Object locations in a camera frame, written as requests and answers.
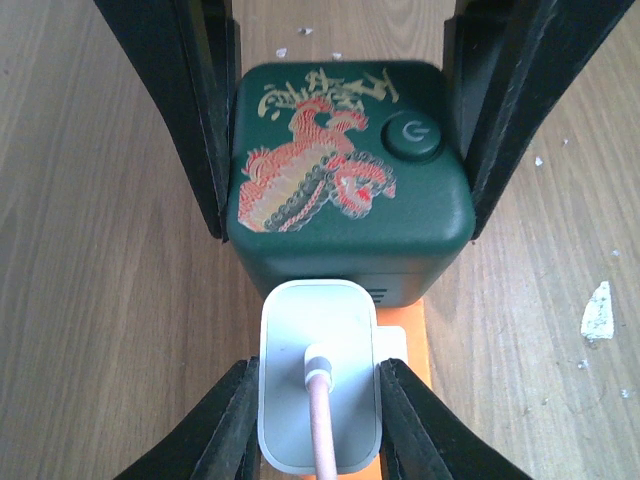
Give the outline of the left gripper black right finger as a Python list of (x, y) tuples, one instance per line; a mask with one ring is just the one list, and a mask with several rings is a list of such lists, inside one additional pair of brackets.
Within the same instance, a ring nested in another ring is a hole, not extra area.
[(384, 479), (526, 479), (400, 359), (379, 367)]

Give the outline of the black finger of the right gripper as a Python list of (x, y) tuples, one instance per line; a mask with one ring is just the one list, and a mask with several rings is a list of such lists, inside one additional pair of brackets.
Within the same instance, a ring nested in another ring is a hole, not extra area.
[(620, 1), (459, 1), (443, 70), (478, 238), (531, 140), (632, 6)]
[(210, 234), (227, 240), (240, 27), (229, 1), (96, 4), (159, 110)]

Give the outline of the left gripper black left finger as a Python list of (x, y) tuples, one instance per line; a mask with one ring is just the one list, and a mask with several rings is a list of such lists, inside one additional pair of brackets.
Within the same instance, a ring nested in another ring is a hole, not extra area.
[(258, 479), (259, 359), (240, 360), (119, 479)]

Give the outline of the orange power strip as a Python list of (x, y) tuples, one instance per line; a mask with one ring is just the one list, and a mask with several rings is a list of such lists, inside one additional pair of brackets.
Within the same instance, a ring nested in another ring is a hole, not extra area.
[[(425, 302), (420, 299), (408, 307), (378, 308), (378, 353), (381, 360), (401, 360), (428, 387), (433, 386), (429, 340), (426, 327)], [(389, 421), (393, 419), (393, 398), (387, 392), (387, 380), (380, 371), (382, 407), (382, 443), (374, 465), (379, 472), (375, 479), (399, 479), (400, 462), (394, 458), (393, 441), (389, 437)]]

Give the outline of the white usb charger plug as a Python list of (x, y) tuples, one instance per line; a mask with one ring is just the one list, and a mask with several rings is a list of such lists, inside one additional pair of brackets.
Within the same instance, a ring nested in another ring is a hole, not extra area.
[(378, 455), (374, 302), (346, 280), (276, 287), (261, 315), (257, 431), (277, 470), (335, 479)]

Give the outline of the green dragon cube plug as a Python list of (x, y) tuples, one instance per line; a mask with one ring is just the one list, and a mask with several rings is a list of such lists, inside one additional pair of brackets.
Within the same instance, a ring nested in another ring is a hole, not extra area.
[(470, 241), (444, 74), (417, 60), (265, 63), (236, 95), (227, 228), (261, 295), (344, 279), (416, 302)]

